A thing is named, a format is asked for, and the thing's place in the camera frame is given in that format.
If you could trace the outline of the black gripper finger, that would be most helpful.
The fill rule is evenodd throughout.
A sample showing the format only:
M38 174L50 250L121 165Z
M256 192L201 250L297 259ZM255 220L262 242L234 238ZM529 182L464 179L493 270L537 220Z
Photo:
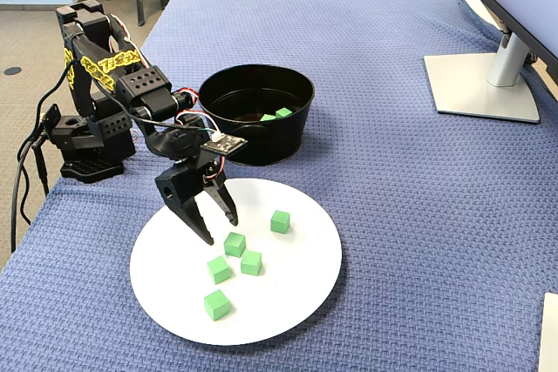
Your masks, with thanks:
M237 226L239 219L236 205L225 186L227 177L224 173L219 173L214 177L206 176L204 178L204 191L215 201L219 208L224 212L228 221Z
M194 198L178 203L173 211L205 243L214 244Z

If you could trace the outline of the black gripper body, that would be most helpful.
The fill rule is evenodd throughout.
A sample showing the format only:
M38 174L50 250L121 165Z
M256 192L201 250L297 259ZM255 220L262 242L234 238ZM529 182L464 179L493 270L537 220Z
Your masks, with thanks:
M155 182L165 204L174 212L196 212L195 197L209 190L222 209L224 203L224 158L204 145L210 140L210 131L200 121L188 121L175 127L143 124L148 150L160 157L171 159L171 168L160 174Z

